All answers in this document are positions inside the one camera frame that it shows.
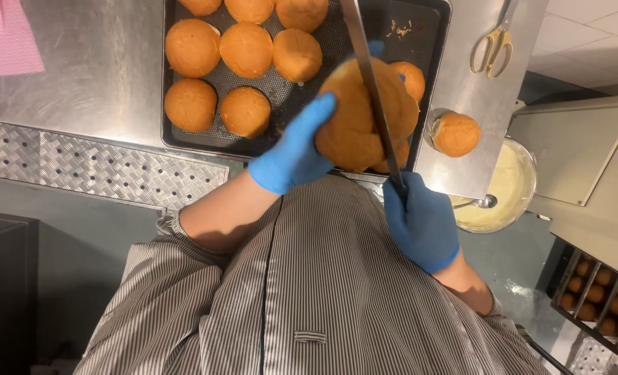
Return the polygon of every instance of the scissor handle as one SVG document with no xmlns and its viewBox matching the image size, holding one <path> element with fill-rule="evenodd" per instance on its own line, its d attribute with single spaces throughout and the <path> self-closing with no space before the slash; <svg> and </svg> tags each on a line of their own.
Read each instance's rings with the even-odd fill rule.
<svg viewBox="0 0 618 375">
<path fill-rule="evenodd" d="M 489 62 L 492 61 L 492 57 L 495 52 L 495 48 L 498 46 L 499 36 L 503 32 L 503 28 L 498 26 L 496 29 L 491 31 L 489 34 L 485 35 L 482 39 L 480 39 L 475 47 L 473 47 L 473 52 L 471 54 L 471 71 L 475 74 L 479 74 L 485 71 L 488 68 Z M 482 43 L 487 43 L 487 50 L 485 51 L 485 55 L 482 58 L 482 64 L 479 67 L 475 66 L 475 55 L 478 50 L 482 46 Z"/>
<path fill-rule="evenodd" d="M 503 61 L 503 66 L 501 66 L 501 68 L 498 69 L 496 73 L 492 73 L 494 69 L 494 65 L 496 64 L 496 61 L 501 55 L 501 51 L 503 51 L 504 49 L 505 49 L 505 52 L 504 52 L 505 60 Z M 503 33 L 501 34 L 501 44 L 499 45 L 498 48 L 496 48 L 496 53 L 494 54 L 494 58 L 489 62 L 489 65 L 487 66 L 487 76 L 491 79 L 498 78 L 498 76 L 501 75 L 501 73 L 505 70 L 505 68 L 508 67 L 508 64 L 510 64 L 510 59 L 512 57 L 513 57 L 513 43 L 510 38 L 510 33 L 507 31 L 503 31 Z"/>
</svg>

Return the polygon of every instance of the knife blade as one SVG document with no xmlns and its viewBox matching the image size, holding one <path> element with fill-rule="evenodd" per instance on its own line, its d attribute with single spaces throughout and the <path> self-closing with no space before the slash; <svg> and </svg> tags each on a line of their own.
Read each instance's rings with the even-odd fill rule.
<svg viewBox="0 0 618 375">
<path fill-rule="evenodd" d="M 378 135 L 381 137 L 381 143 L 383 144 L 383 151 L 385 152 L 386 161 L 388 162 L 388 168 L 390 171 L 390 182 L 401 201 L 406 204 L 408 197 L 408 187 L 401 179 L 401 172 L 397 166 L 397 158 L 394 155 L 394 147 L 392 146 L 392 139 L 390 138 L 390 132 L 388 128 L 388 120 L 386 119 L 386 113 L 383 110 L 383 102 L 378 91 L 378 84 L 376 83 L 376 76 L 373 73 L 373 66 L 371 65 L 371 54 L 369 52 L 369 45 L 367 44 L 367 37 L 364 34 L 364 24 L 362 23 L 362 15 L 359 11 L 359 4 L 357 0 L 340 0 L 341 9 L 344 11 L 344 19 L 346 20 L 346 26 L 348 26 L 348 34 L 350 35 L 351 42 L 353 43 L 353 50 L 355 52 L 355 58 L 357 60 L 357 66 L 359 67 L 360 75 L 364 86 L 369 91 L 371 97 L 371 108 L 373 110 L 373 119 L 378 129 Z"/>
</svg>

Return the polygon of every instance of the spoon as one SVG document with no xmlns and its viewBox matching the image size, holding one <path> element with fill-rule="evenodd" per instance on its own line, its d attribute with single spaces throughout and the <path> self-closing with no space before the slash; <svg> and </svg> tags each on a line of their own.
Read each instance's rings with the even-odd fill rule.
<svg viewBox="0 0 618 375">
<path fill-rule="evenodd" d="M 485 195 L 485 199 L 483 200 L 472 200 L 469 203 L 458 204 L 456 206 L 453 206 L 452 209 L 462 208 L 471 205 L 479 208 L 492 208 L 496 206 L 498 202 L 499 200 L 496 199 L 494 195 L 487 194 Z"/>
</svg>

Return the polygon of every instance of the blue nitrile glove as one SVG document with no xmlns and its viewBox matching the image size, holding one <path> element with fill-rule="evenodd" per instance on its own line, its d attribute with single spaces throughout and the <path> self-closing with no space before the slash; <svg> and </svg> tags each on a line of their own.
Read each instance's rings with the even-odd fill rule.
<svg viewBox="0 0 618 375">
<path fill-rule="evenodd" d="M 389 232 L 407 258 L 433 274 L 459 253 L 452 204 L 446 194 L 427 189 L 419 174 L 402 172 L 401 178 L 408 185 L 406 207 L 390 181 L 383 184 Z"/>
<path fill-rule="evenodd" d="M 371 56 L 383 54 L 382 41 L 370 41 Z M 268 192 L 285 194 L 328 173 L 334 165 L 315 149 L 313 136 L 329 120 L 336 98 L 326 93 L 315 98 L 288 124 L 274 147 L 249 163 L 249 174 Z"/>
</svg>

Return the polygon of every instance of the pink towel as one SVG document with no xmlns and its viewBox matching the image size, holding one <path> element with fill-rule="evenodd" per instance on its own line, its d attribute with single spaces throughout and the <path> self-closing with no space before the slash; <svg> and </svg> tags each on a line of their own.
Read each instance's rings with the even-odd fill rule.
<svg viewBox="0 0 618 375">
<path fill-rule="evenodd" d="M 0 75 L 44 70 L 20 0 L 0 0 Z"/>
</svg>

